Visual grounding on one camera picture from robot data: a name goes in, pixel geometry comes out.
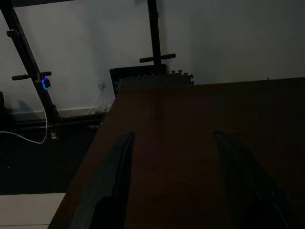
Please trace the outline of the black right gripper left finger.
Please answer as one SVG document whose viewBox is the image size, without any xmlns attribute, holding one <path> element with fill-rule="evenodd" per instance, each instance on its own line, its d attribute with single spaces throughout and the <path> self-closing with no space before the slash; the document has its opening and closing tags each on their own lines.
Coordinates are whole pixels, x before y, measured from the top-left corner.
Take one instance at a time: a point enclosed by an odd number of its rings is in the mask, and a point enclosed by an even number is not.
<svg viewBox="0 0 305 229">
<path fill-rule="evenodd" d="M 133 143 L 133 132 L 117 138 L 85 185 L 70 228 L 124 228 L 132 176 Z"/>
</svg>

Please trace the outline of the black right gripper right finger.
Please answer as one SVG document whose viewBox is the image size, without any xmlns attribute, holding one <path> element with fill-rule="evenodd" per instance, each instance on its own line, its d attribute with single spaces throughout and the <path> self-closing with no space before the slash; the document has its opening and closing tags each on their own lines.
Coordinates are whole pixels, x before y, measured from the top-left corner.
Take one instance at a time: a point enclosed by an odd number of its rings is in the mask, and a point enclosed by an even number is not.
<svg viewBox="0 0 305 229">
<path fill-rule="evenodd" d="M 249 148 L 222 131 L 215 131 L 214 138 L 234 226 L 238 229 L 303 228 L 286 195 Z"/>
</svg>

